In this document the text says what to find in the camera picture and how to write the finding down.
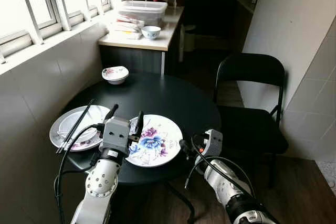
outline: chair seat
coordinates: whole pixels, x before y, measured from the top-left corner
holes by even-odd
[[[282,154],[288,143],[265,110],[218,106],[222,118],[223,148]]]

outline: window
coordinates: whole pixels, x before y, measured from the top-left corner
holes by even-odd
[[[0,54],[8,56],[110,8],[109,0],[0,0]]]

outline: table top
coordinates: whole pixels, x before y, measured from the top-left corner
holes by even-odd
[[[177,28],[184,7],[168,7],[163,18],[164,27],[156,40],[149,40],[141,36],[140,39],[125,39],[113,34],[107,34],[98,40],[98,44],[104,46],[128,47],[139,49],[150,49],[157,51],[168,51],[170,41]]]
[[[157,114],[173,120],[181,129],[183,138],[190,140],[195,133],[221,127],[217,106],[201,90],[189,82],[159,74],[130,74],[125,83],[114,86],[106,81],[98,82],[79,93],[65,108],[69,111],[94,104],[113,107],[119,105],[116,116],[132,119],[142,110],[144,114]],[[79,168],[89,166],[97,147],[84,152],[70,153],[69,159]],[[135,166],[124,160],[118,181],[123,185],[141,185],[167,181],[186,173],[190,164],[180,152],[167,164],[155,168]]]

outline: window sill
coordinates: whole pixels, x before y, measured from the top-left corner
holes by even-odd
[[[81,33],[82,31],[94,26],[97,23],[105,23],[105,19],[113,15],[113,10],[110,10],[104,15],[98,15],[92,18],[91,21],[82,22],[72,27],[71,31],[61,31],[47,39],[42,45],[31,45],[24,48],[10,56],[7,56],[6,63],[0,65],[0,75],[10,71],[11,69],[19,66],[20,64],[26,62],[27,60],[47,51],[48,49],[54,47],[55,45],[62,43],[63,41],[71,38],[72,36]]]

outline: wall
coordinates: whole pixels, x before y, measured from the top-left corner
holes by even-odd
[[[52,184],[60,157],[48,131],[77,92],[100,80],[97,39],[104,34],[96,24],[0,76],[1,223],[59,223]],[[84,180],[71,186],[66,179],[71,216]]]
[[[258,0],[244,52],[270,54],[287,71],[284,106],[290,102],[336,14],[336,0]],[[239,84],[245,106],[270,109],[274,90]]]
[[[336,20],[282,118],[289,156],[336,162]]]
[[[334,155],[334,83],[328,79],[335,66],[334,26],[325,36],[335,15],[336,0],[258,0],[245,41],[244,52],[275,56],[286,69],[282,130],[291,156],[328,160]],[[239,88],[247,107],[270,110],[276,103],[271,86],[240,82]]]

